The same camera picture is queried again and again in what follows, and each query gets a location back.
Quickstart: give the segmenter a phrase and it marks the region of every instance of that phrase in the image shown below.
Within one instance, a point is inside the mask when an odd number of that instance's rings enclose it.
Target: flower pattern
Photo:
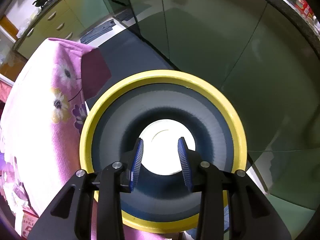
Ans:
[[[70,118],[68,111],[70,105],[67,98],[61,93],[60,89],[51,89],[51,103],[52,103],[52,121],[59,123],[66,122]]]
[[[72,68],[70,68],[65,60],[58,65],[58,75],[61,83],[68,89],[76,88],[76,76]]]
[[[87,118],[87,110],[85,108],[85,104],[81,104],[81,106],[75,105],[72,113],[76,118],[74,126],[78,129],[79,133],[81,133],[84,121]]]

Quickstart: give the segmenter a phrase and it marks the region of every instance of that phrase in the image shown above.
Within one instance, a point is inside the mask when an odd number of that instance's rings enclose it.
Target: white flower print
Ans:
[[[70,68],[65,60],[58,65],[58,71],[60,75],[60,80],[63,85],[65,85],[68,89],[76,88],[76,77],[72,68]]]
[[[52,121],[58,123],[60,121],[66,122],[70,118],[68,109],[70,107],[67,98],[61,93],[59,89],[52,89]]]

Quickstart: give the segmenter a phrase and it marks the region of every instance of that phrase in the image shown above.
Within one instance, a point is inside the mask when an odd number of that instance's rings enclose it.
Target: dark floor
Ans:
[[[97,96],[87,101],[91,109],[111,86],[133,74],[154,69],[173,69],[155,50],[129,30],[123,30],[99,46],[111,78]]]

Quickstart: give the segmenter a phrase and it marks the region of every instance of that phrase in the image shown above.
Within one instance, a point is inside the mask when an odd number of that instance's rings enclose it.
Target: purple flower print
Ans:
[[[85,104],[81,104],[81,106],[75,105],[75,108],[72,110],[73,115],[76,118],[75,128],[79,130],[79,133],[82,132],[82,127],[85,119],[87,118],[87,110],[85,108]]]

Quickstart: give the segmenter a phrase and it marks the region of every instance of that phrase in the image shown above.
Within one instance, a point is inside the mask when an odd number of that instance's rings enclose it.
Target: black countertop edge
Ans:
[[[44,14],[46,14],[46,12],[48,10],[50,10],[54,5],[56,5],[60,0],[53,0],[47,7],[45,7],[37,16],[36,18],[33,20],[33,22],[29,25],[29,27],[25,30],[25,32],[23,33],[23,35],[15,42],[14,46],[13,46],[13,50],[16,50],[19,48],[19,46],[21,45],[21,43],[25,40],[27,34],[31,31],[31,29],[38,23],[38,21],[42,18],[42,16]]]
[[[320,40],[309,24],[296,12],[293,6],[284,0],[266,0],[267,3],[281,12],[303,35],[320,60]]]

